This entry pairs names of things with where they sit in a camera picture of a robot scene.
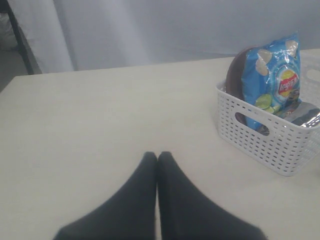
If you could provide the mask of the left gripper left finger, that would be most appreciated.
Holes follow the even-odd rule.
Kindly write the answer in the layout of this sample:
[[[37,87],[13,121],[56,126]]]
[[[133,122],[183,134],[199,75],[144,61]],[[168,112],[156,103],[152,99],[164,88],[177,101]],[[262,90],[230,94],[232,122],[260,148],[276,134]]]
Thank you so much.
[[[127,182],[105,203],[62,227],[56,240],[154,240],[157,157],[146,152]]]

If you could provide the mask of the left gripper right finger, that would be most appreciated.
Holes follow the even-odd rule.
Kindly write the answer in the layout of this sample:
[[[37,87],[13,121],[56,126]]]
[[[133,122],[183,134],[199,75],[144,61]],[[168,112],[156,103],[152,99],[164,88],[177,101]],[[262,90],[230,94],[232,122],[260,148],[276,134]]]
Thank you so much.
[[[262,230],[205,196],[180,169],[173,155],[157,161],[161,236],[164,240],[263,240]]]

